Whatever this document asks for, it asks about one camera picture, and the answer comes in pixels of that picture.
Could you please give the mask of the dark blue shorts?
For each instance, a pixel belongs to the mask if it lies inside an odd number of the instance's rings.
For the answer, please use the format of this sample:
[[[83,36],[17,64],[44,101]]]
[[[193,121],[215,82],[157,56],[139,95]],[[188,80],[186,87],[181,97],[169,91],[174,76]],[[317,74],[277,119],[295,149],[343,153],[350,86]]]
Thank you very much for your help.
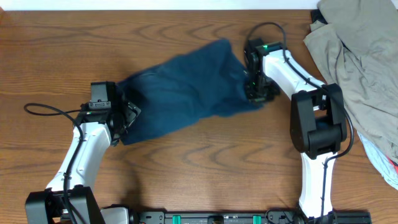
[[[258,110],[245,93],[244,65],[226,39],[137,72],[118,83],[141,113],[125,145],[162,137],[211,116]]]

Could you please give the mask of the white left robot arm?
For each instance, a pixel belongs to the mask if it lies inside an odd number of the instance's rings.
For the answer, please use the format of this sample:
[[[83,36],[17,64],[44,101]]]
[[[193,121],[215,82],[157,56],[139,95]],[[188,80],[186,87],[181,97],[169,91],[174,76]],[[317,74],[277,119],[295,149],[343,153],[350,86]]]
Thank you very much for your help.
[[[81,105],[73,140],[62,165],[45,190],[25,201],[29,223],[129,223],[127,207],[99,208],[93,189],[102,158],[135,122],[141,110],[123,96],[105,96]]]

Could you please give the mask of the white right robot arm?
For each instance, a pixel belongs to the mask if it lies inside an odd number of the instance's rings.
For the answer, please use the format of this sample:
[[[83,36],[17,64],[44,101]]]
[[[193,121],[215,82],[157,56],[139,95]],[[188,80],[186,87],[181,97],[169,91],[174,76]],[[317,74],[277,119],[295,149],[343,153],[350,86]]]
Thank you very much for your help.
[[[290,137],[302,158],[299,208],[305,223],[334,223],[331,180],[335,157],[347,137],[341,88],[313,78],[280,42],[249,40],[244,47],[248,100],[261,104],[280,92],[290,99]]]

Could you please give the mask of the black garment under beige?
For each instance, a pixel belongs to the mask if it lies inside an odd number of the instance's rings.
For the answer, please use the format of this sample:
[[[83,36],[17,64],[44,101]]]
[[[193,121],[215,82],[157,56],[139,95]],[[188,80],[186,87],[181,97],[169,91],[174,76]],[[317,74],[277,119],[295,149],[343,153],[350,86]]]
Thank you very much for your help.
[[[321,22],[322,24],[328,24],[319,9],[314,9],[310,11],[310,16],[313,23]]]

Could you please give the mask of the beige grey garment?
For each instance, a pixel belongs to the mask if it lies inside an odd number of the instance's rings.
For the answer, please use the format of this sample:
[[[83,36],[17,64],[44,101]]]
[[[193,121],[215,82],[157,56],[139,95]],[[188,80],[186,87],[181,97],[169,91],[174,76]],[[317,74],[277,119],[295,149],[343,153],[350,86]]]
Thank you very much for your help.
[[[329,0],[317,4],[326,24],[304,38],[328,83],[343,91],[357,131],[397,161],[397,9],[391,1]]]

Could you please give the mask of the light blue garment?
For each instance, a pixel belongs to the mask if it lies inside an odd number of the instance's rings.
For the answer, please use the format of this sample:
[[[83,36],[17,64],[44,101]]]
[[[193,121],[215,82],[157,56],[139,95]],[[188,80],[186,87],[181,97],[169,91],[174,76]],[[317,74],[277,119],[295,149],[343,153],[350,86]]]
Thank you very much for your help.
[[[365,153],[383,179],[397,190],[397,163],[386,157],[370,140],[358,132]]]

